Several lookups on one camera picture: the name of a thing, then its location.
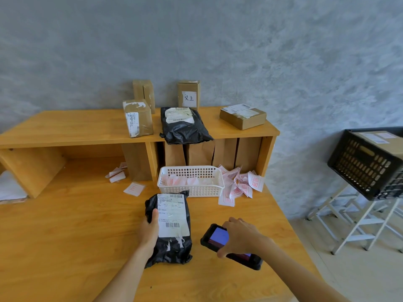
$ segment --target floor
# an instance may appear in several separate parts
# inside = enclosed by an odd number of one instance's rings
[[[323,219],[340,235],[344,223],[334,216]],[[370,251],[364,242],[348,242],[337,255],[330,254],[335,241],[318,219],[290,221],[309,256],[325,281],[352,302],[401,302],[403,296],[403,241],[384,229]],[[403,219],[392,216],[389,222],[403,231]]]

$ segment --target wooden shelf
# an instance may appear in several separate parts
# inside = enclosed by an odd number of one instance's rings
[[[222,107],[201,107],[200,116],[213,138],[278,136],[269,121],[239,130],[220,119]],[[44,111],[0,135],[0,148],[56,147],[69,145],[159,142],[164,139],[160,108],[153,114],[154,134],[138,138],[128,136],[122,109]]]
[[[144,218],[144,202],[159,192],[150,181],[139,197],[123,193],[130,180],[104,176],[120,157],[72,159],[36,199],[0,206],[1,301],[92,301],[129,258]],[[136,301],[250,301],[291,299],[286,285],[263,264],[254,271],[200,245],[211,223],[230,216],[253,222],[293,259],[320,277],[267,188],[235,207],[217,198],[188,198],[193,259],[145,269]]]

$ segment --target gray textured wall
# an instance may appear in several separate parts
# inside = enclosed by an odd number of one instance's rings
[[[247,102],[281,131],[266,175],[288,217],[341,180],[344,128],[403,125],[403,0],[2,0],[0,131],[42,110],[158,107],[200,79],[204,106]]]

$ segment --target finger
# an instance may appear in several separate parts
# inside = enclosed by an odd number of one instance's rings
[[[154,210],[152,210],[151,223],[158,224],[158,209],[156,209],[156,208]]]
[[[230,222],[229,222],[229,221],[226,221],[225,223],[222,224],[222,227],[223,227],[224,229],[227,229],[229,225],[230,225]]]
[[[225,257],[229,253],[231,253],[231,252],[229,252],[229,244],[227,243],[224,247],[222,247],[221,249],[219,249],[217,251],[217,256],[220,259],[222,259],[223,257]]]

